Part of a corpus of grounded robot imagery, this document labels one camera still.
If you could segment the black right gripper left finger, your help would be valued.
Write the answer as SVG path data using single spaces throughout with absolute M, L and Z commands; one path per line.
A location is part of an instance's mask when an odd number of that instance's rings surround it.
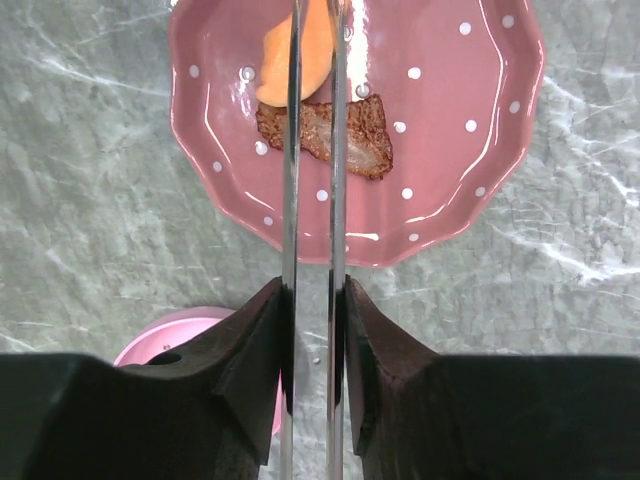
M 273 279 L 143 365 L 1 358 L 5 479 L 254 479 L 268 462 L 285 328 Z

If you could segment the orange food piece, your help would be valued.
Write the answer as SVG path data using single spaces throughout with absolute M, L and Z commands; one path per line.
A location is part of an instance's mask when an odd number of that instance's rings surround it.
M 269 30 L 263 39 L 261 85 L 257 99 L 269 106 L 286 107 L 292 15 Z M 327 79 L 332 65 L 334 38 L 328 3 L 311 0 L 301 38 L 301 94 L 306 100 Z

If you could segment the metal tongs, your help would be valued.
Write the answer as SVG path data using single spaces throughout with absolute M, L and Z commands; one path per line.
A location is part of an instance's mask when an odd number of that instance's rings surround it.
M 283 240 L 282 240 L 282 318 L 285 321 L 281 364 L 282 425 L 280 477 L 293 477 L 293 402 L 295 390 L 295 333 L 298 266 L 299 162 L 301 150 L 301 37 L 307 3 L 293 3 L 289 51 L 287 120 L 284 129 Z M 328 360 L 326 477 L 344 475 L 344 349 L 346 281 L 346 173 L 347 173 L 347 78 L 346 26 L 347 3 L 328 3 L 332 34 L 332 116 L 331 116 L 331 189 L 330 189 L 330 261 L 328 290 Z

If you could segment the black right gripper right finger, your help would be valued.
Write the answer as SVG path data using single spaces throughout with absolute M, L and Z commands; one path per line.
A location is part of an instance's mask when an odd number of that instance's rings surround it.
M 367 479 L 635 479 L 639 361 L 439 354 L 345 285 L 353 447 Z

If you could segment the brown fried meat piece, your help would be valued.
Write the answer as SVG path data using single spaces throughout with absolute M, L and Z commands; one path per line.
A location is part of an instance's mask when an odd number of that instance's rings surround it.
M 330 103 L 301 105 L 301 148 L 326 163 L 331 161 Z M 256 111 L 257 130 L 269 146 L 284 148 L 285 108 L 264 103 Z M 368 98 L 347 107 L 347 170 L 368 180 L 381 180 L 393 168 L 393 146 L 381 97 Z

